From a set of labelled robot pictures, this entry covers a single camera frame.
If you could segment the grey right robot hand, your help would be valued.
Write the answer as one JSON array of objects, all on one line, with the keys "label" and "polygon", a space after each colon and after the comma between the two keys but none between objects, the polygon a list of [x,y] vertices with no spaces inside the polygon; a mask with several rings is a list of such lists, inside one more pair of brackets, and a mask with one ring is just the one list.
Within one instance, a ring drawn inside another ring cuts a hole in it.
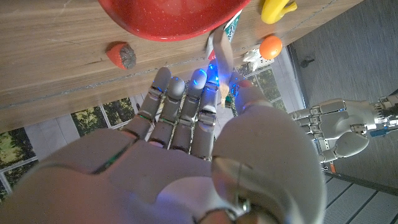
[{"label": "grey right robot hand", "polygon": [[160,68],[137,115],[40,161],[1,204],[2,223],[322,223],[310,138],[239,73],[237,117],[215,136],[218,64],[189,84]]}]

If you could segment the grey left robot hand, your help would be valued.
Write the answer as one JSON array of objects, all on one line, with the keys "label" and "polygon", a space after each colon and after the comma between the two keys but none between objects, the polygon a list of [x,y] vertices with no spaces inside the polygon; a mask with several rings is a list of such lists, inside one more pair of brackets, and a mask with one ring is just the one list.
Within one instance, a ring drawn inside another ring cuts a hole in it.
[{"label": "grey left robot hand", "polygon": [[380,103],[337,98],[289,115],[313,140],[335,141],[333,147],[318,156],[319,162],[325,163],[364,150],[369,144],[366,133],[376,129],[382,109]]}]

